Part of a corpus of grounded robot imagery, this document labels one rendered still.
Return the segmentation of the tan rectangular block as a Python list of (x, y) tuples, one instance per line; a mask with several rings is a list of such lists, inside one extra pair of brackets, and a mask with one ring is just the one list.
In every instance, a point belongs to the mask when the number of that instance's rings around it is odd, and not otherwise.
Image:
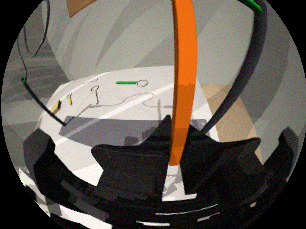
[(51, 112), (53, 112), (53, 115), (55, 115), (55, 113), (60, 111), (60, 107), (61, 107), (61, 101), (58, 100), (57, 102), (55, 102), (55, 104), (53, 104), (53, 106), (51, 108)]

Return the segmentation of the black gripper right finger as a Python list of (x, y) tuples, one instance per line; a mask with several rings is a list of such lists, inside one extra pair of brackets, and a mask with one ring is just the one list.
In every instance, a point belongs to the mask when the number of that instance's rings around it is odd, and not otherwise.
[(195, 189), (202, 186), (221, 163), (256, 152), (260, 142), (260, 137), (251, 137), (249, 140), (246, 138), (245, 141), (218, 142), (189, 123), (187, 142), (179, 163), (182, 168), (180, 172), (182, 172), (184, 196), (197, 194)]

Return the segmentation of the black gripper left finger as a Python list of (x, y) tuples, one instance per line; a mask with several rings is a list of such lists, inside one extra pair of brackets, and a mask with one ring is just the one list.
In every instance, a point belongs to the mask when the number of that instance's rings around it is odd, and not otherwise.
[(172, 136), (172, 116), (165, 115), (162, 122), (138, 146), (97, 145), (91, 148), (93, 158), (101, 168), (138, 176), (157, 177), (157, 193), (164, 191), (170, 159), (169, 141)]

